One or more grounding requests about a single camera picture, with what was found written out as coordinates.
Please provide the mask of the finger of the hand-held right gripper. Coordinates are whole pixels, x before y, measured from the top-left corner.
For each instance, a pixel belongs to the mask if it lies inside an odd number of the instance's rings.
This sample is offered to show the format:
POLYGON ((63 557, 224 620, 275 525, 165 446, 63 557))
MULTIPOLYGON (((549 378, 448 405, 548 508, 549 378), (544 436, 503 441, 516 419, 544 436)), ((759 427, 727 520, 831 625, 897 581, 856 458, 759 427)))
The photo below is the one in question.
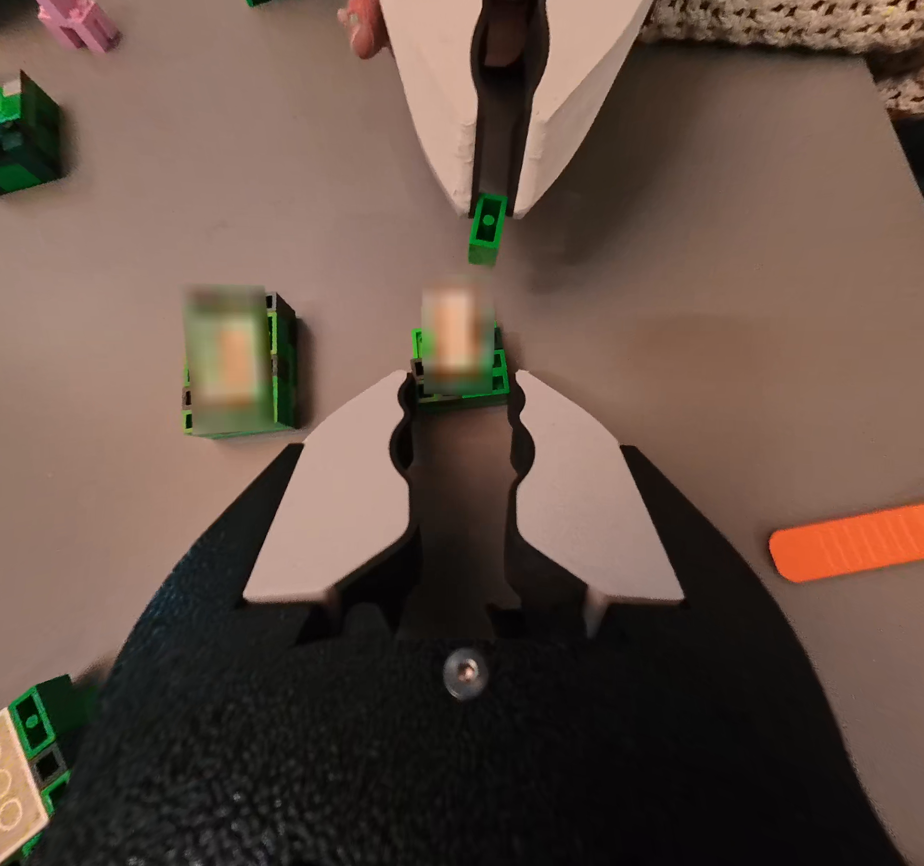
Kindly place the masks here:
POLYGON ((559 179, 603 106, 653 0, 544 0, 545 67, 532 95, 514 217, 559 179))
POLYGON ((472 40, 482 0, 379 0, 410 116, 456 213, 470 210, 478 94, 472 40))

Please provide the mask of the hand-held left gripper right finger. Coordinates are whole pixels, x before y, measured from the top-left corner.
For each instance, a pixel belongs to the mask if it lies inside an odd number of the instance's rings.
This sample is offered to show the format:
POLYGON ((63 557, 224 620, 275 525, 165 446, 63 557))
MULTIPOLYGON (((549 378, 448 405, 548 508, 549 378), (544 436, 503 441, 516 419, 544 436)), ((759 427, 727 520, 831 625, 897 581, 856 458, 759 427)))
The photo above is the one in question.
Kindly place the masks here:
POLYGON ((531 623, 594 636, 614 605, 676 607, 682 585, 616 438, 518 370, 505 577, 531 623))

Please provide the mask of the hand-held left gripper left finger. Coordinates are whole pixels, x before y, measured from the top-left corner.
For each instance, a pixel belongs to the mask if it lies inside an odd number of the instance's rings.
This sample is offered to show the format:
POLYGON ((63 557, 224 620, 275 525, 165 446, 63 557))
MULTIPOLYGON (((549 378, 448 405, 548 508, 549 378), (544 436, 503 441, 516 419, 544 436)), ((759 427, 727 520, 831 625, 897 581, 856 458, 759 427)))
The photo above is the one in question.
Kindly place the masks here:
POLYGON ((417 399, 412 375, 394 371, 308 434, 244 600, 313 603, 342 618, 377 606, 398 629, 421 574, 408 476, 417 399))

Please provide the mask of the green lego foot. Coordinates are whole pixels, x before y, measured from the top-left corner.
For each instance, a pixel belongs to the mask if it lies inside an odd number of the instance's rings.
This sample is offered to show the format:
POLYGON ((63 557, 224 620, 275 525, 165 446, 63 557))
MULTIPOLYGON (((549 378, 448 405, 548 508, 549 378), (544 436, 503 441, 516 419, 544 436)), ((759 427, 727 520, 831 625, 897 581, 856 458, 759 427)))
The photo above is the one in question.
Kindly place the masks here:
POLYGON ((261 286, 194 285, 183 305, 181 425, 209 440, 298 427, 297 317, 261 286))
POLYGON ((425 388, 422 364, 422 329, 417 328, 412 331, 413 357, 410 366, 411 374, 417 385, 419 407, 425 412, 437 412, 504 405, 509 396, 510 381, 502 345, 502 330, 498 323, 494 324, 493 344, 491 388, 487 392, 464 396, 428 393, 425 388))
POLYGON ((60 675, 2 708, 2 864, 25 863, 60 808, 97 693, 60 675))

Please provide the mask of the small bright green lego brick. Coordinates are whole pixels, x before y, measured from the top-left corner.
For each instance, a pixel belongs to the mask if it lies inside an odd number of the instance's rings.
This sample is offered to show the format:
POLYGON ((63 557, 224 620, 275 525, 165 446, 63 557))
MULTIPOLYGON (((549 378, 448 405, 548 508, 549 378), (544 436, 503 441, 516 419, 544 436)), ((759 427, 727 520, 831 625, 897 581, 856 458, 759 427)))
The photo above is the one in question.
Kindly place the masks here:
POLYGON ((502 195, 479 195, 468 241, 468 262, 491 267, 495 264, 506 217, 507 198, 502 195))

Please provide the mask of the green pixelated lego block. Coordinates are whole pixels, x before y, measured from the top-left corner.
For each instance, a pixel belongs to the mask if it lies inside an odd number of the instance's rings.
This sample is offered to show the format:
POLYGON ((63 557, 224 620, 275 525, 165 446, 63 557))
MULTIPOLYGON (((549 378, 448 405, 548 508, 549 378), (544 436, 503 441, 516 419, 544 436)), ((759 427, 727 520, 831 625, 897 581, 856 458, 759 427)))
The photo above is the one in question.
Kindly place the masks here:
POLYGON ((25 71, 3 84, 2 195, 63 177, 61 127, 58 104, 25 71))

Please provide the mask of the person's right hand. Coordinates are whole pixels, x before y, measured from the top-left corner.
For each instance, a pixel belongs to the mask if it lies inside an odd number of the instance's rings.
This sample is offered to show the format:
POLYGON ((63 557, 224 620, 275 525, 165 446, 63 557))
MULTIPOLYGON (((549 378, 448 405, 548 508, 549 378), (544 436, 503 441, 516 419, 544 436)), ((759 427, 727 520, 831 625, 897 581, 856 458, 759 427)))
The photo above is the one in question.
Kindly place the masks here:
POLYGON ((347 0, 337 17, 357 58, 372 59, 390 46, 379 0, 347 0))

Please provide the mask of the orange brick separator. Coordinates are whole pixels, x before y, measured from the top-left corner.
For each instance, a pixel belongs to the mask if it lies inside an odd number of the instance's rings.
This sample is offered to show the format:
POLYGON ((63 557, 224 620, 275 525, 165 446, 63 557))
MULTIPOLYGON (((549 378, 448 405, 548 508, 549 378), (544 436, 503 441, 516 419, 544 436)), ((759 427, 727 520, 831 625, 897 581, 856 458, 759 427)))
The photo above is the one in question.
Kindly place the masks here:
POLYGON ((771 559, 792 583, 808 583, 923 559, 923 504, 777 530, 771 559))

